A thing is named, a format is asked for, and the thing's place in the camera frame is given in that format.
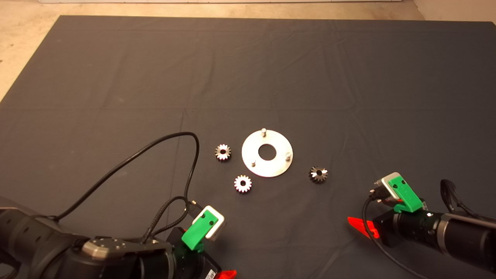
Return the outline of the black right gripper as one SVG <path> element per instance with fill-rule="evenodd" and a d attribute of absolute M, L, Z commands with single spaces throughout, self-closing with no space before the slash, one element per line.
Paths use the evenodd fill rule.
<path fill-rule="evenodd" d="M 378 197 L 377 203 L 396 205 L 392 196 Z M 374 239 L 380 239 L 381 244 L 393 248 L 402 241 L 411 241 L 424 245 L 439 252 L 443 249 L 439 245 L 437 230 L 444 214 L 427 210 L 398 213 L 390 210 L 373 219 L 367 220 L 367 226 Z M 358 232 L 371 238 L 367 233 L 363 219 L 347 217 L 348 223 Z"/>

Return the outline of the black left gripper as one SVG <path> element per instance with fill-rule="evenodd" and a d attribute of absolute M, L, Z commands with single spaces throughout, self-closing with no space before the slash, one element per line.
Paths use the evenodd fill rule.
<path fill-rule="evenodd" d="M 168 279 L 235 279 L 236 270 L 222 270 L 220 265 L 206 252 L 197 252 L 189 249 L 181 240 L 185 231 L 175 227 L 170 231 L 166 241 Z"/>

